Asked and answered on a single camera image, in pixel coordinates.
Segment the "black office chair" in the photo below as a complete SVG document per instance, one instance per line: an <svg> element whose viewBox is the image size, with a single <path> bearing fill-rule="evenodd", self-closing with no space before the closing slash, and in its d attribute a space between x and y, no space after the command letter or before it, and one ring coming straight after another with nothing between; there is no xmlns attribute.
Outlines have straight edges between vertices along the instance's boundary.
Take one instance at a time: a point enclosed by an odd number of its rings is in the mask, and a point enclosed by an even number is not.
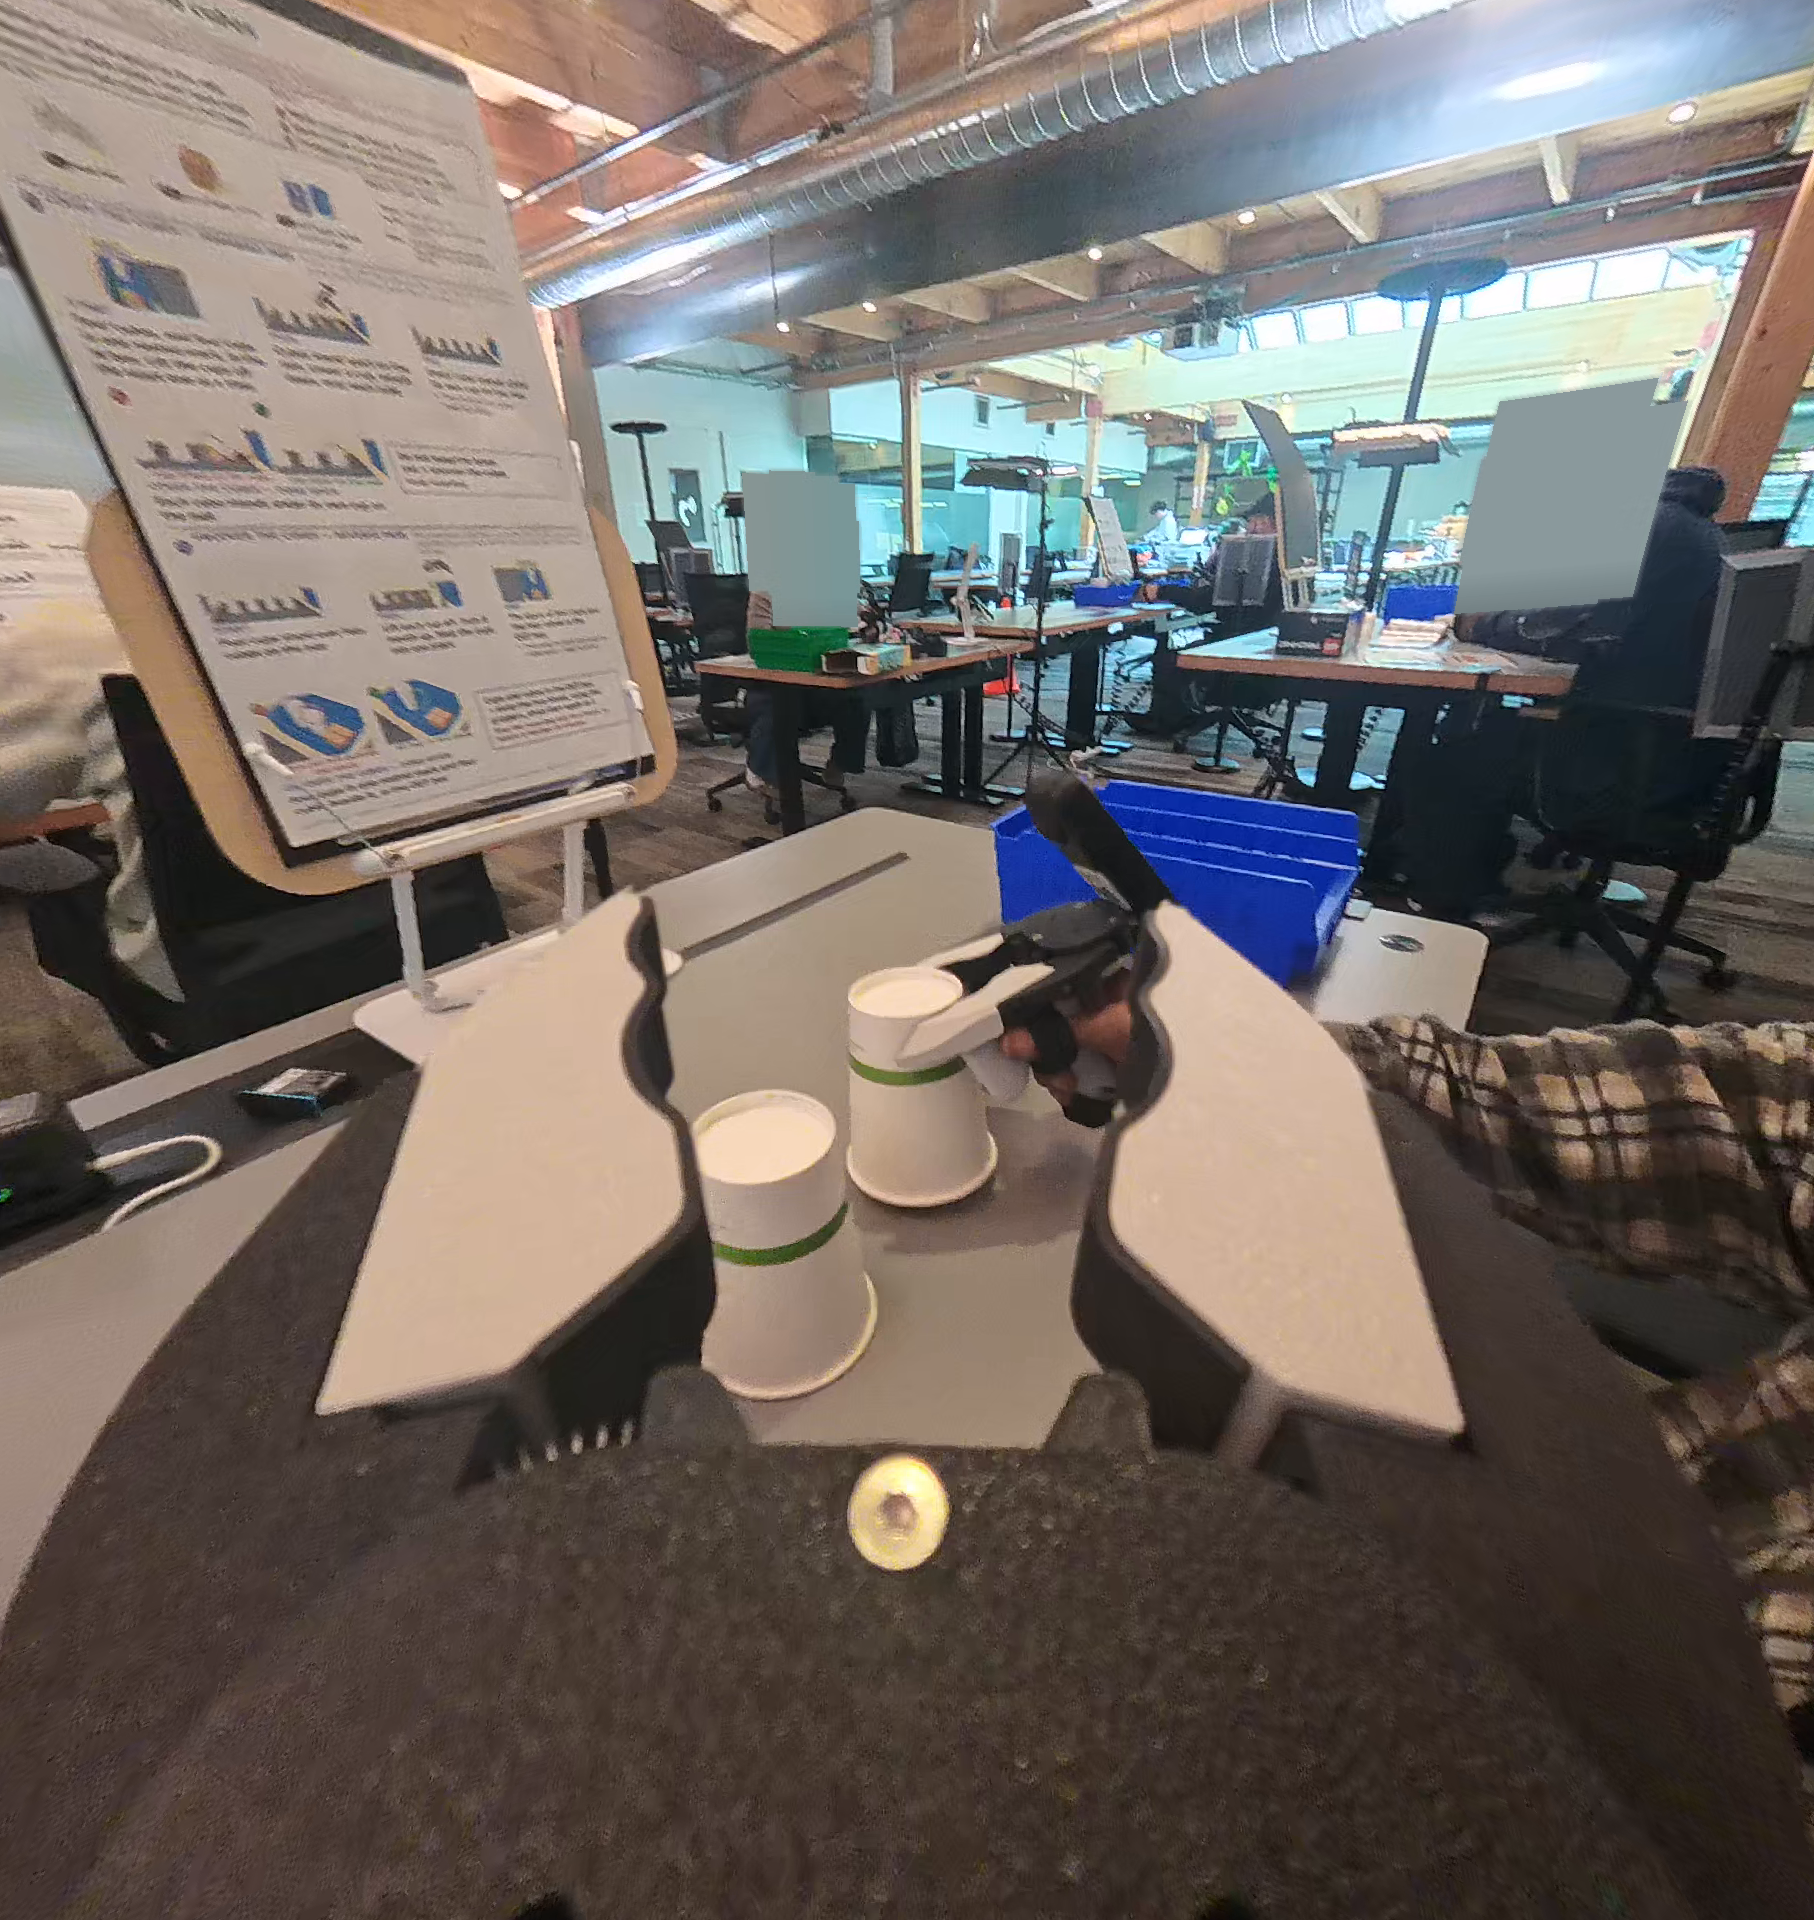
<svg viewBox="0 0 1814 1920"><path fill-rule="evenodd" d="M1574 877L1522 899L1496 919L1488 948L1600 948L1625 976L1614 1024L1674 1024L1657 979L1671 955L1699 957L1707 993L1732 990L1726 955L1679 926L1693 891L1770 827L1779 762L1781 742L1764 731L1700 740L1667 708L1557 708L1534 753L1522 817Z"/></svg>
<svg viewBox="0 0 1814 1920"><path fill-rule="evenodd" d="M291 895L240 872L215 844L131 675L103 676L122 753L108 805L112 867L26 904L35 959L99 1003L144 1066L231 1045L404 976L384 881Z"/></svg>

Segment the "wooden desk with black legs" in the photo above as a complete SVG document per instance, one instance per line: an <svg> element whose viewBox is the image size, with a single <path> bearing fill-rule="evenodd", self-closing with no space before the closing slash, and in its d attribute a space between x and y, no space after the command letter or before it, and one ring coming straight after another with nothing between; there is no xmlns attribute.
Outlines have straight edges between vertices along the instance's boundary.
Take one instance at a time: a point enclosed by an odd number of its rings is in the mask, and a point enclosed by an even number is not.
<svg viewBox="0 0 1814 1920"><path fill-rule="evenodd" d="M993 785L985 778L985 686L1001 675L1005 660L1033 657L1030 640L967 641L941 657L908 657L893 666L874 671L789 671L760 666L746 654L702 657L697 676L728 686L767 686L776 731L776 830L779 837L797 837L806 830L803 814L803 772L797 754L797 734L806 711L806 698L834 698L838 705L861 703L878 708L888 698L939 698L941 703L941 763L932 794L951 805L992 809L1019 800L1019 789Z"/></svg>
<svg viewBox="0 0 1814 1920"><path fill-rule="evenodd" d="M1025 660L1017 671L1017 703L1025 711L1019 734L997 736L1001 745L1030 745L1052 754L1118 757L1132 742L1118 740L1109 725L1118 711L1107 705L1107 652L1121 641L1143 640L1159 654L1167 652L1175 622L1184 615L1165 602L1132 602L1126 609L1068 609L1047 602L1025 610L972 615L970 623L957 615L903 615L893 623L908 636L939 636L951 652L972 636L987 654ZM1067 691L1063 717L1043 717L1043 675L1063 660Z"/></svg>
<svg viewBox="0 0 1814 1920"><path fill-rule="evenodd" d="M1247 633L1175 654L1188 680L1219 682L1212 705L1243 714L1284 708L1278 754L1267 754L1267 789L1346 814L1364 811L1358 891L1399 891L1399 839L1413 781L1425 769L1434 734L1445 717L1475 721L1483 708L1510 703L1557 703L1574 686L1574 663L1501 654L1471 641L1393 648L1346 641L1338 654L1282 654L1278 633ZM1364 717L1397 714L1397 745L1376 791L1352 785Z"/></svg>

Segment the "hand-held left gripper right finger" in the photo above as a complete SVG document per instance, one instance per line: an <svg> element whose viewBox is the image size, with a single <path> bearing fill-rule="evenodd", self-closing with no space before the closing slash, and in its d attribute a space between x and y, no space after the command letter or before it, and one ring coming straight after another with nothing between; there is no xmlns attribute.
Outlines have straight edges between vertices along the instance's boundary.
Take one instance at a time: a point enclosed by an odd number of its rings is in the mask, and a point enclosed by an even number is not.
<svg viewBox="0 0 1814 1920"><path fill-rule="evenodd" d="M1289 1419L1466 1438L1372 1094L1304 1003L1179 904L1141 926L1072 1324L1134 1380L1165 1454L1252 1467Z"/></svg>

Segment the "black device with green display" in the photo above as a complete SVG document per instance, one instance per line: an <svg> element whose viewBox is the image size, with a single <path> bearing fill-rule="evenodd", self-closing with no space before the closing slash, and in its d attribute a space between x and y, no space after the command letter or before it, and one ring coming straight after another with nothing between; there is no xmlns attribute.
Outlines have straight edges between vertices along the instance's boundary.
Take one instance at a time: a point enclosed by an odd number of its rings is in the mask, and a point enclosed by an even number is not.
<svg viewBox="0 0 1814 1920"><path fill-rule="evenodd" d="M0 1249L107 1193L108 1174L66 1101L47 1090L0 1098Z"/></svg>

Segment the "black pole with round top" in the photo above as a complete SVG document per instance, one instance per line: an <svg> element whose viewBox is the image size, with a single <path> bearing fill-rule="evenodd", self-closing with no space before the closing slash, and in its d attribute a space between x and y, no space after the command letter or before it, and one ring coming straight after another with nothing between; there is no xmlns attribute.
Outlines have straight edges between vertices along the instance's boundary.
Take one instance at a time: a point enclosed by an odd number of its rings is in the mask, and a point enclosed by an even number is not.
<svg viewBox="0 0 1814 1920"><path fill-rule="evenodd" d="M1397 274L1386 274L1376 285L1379 301L1425 310L1420 339L1415 351L1415 367L1408 374L1408 392L1402 399L1402 417L1399 417L1402 427L1415 427L1425 417L1420 399L1425 399L1426 367L1431 367L1431 356L1434 356L1434 342L1439 333L1445 303L1466 301L1471 293L1494 286L1506 272L1508 272L1508 262L1499 257L1444 257L1439 262L1399 270ZM1372 571L1364 580L1364 592L1358 600L1364 610L1376 609L1376 595L1384 587L1384 551L1391 547L1391 530L1393 530L1397 507L1399 507L1402 475L1413 463L1415 463L1413 452L1397 452L1386 467L1391 479L1384 487L1384 501L1379 501L1379 515L1374 528Z"/></svg>

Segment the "white paper cup green band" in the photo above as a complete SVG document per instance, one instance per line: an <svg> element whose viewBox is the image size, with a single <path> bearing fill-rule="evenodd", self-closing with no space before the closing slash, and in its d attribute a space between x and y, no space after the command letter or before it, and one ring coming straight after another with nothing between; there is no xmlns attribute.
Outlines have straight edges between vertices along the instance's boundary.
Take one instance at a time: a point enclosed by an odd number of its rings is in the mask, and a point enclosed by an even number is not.
<svg viewBox="0 0 1814 1920"><path fill-rule="evenodd" d="M687 1135L718 1285L702 1365L746 1403L834 1385L878 1323L834 1117L801 1090L741 1090Z"/></svg>
<svg viewBox="0 0 1814 1920"><path fill-rule="evenodd" d="M953 1040L964 997L964 981L928 965L846 990L846 1180L883 1206L944 1209L993 1174L987 1098Z"/></svg>

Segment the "wooden board with instruction sheet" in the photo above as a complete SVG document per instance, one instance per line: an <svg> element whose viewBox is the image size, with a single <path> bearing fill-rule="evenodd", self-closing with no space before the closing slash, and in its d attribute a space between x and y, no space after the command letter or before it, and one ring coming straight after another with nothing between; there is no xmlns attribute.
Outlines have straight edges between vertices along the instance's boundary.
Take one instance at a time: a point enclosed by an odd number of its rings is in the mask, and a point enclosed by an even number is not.
<svg viewBox="0 0 1814 1920"><path fill-rule="evenodd" d="M464 74L322 4L0 4L0 232L280 859L672 769Z"/></svg>

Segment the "small black box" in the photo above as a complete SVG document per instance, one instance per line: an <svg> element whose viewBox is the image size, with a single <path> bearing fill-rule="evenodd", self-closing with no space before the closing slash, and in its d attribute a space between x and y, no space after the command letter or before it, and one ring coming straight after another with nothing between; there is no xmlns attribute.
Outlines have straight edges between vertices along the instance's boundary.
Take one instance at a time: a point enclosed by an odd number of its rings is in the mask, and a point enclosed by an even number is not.
<svg viewBox="0 0 1814 1920"><path fill-rule="evenodd" d="M256 1124L311 1124L346 1106L357 1090L351 1072L287 1066L267 1079L236 1089L232 1103Z"/></svg>

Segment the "person's right hand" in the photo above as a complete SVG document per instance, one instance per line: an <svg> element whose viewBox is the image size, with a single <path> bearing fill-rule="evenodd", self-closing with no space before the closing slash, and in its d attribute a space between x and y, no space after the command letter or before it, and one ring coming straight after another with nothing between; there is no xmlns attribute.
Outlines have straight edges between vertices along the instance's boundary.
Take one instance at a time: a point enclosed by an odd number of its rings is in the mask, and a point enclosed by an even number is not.
<svg viewBox="0 0 1814 1920"><path fill-rule="evenodd" d="M1075 1089L1091 1057L1121 1071L1132 1053L1134 1012L1126 997L1067 1017L1067 1024L1033 1024L1003 1032L1001 1053L1025 1064L1039 1079Z"/></svg>

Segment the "grey panel on stand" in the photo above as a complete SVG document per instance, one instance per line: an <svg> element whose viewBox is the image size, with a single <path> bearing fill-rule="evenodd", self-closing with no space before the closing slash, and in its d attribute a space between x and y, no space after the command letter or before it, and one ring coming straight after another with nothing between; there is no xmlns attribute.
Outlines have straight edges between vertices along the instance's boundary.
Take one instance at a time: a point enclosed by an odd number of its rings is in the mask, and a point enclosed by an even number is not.
<svg viewBox="0 0 1814 1920"><path fill-rule="evenodd" d="M1720 566L1694 740L1814 742L1814 547Z"/></svg>

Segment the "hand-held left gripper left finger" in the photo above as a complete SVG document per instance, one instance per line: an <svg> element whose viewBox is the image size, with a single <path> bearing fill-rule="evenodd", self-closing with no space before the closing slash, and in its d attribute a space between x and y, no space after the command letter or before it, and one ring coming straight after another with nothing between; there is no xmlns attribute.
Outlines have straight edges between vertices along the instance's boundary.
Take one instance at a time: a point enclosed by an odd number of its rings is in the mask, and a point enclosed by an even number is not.
<svg viewBox="0 0 1814 1920"><path fill-rule="evenodd" d="M696 1222L655 901L613 895L418 1066L319 1414L489 1400Z"/></svg>

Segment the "black light stand with softbox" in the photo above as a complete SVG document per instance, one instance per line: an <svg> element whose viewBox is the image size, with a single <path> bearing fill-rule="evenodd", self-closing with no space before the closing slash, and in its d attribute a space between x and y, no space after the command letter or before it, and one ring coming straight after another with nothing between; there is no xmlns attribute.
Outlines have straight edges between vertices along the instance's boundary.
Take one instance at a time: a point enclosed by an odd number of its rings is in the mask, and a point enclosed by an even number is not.
<svg viewBox="0 0 1814 1920"><path fill-rule="evenodd" d="M1039 501L1039 537L1030 566L1017 569L1017 583L1025 583L1027 602L1033 610L1030 622L1030 647L1027 647L1027 682L1019 682L1013 675L1017 691L1027 691L1025 725L1019 734L1010 734L1005 754L992 768L992 778L1030 778L1033 762L1043 757L1055 768L1067 768L1072 754L1091 754L1098 750L1098 717L1095 717L1095 691L1098 691L1098 663L1100 663L1100 640L1102 631L1075 627L1075 615L1067 615L1067 623L1055 636L1050 636L1050 602L1052 602L1052 556L1050 556L1050 478L1052 466L1030 455L997 455L997 458L972 458L967 470L967 487L992 490L992 493L1019 493ZM1041 711L1043 666L1055 657L1068 660L1068 691L1063 708L1063 727L1050 734Z"/></svg>

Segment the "curved grey reflector panel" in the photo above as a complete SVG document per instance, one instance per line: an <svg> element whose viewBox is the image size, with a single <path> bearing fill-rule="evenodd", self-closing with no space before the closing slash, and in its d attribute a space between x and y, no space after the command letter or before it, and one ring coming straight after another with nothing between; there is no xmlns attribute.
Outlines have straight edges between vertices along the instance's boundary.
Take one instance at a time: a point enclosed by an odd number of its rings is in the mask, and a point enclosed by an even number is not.
<svg viewBox="0 0 1814 1920"><path fill-rule="evenodd" d="M1304 449L1284 427L1273 409L1247 399L1247 417L1273 467L1273 504L1278 504L1278 551L1288 583L1309 587L1320 569L1320 495L1314 475L1307 467Z"/></svg>

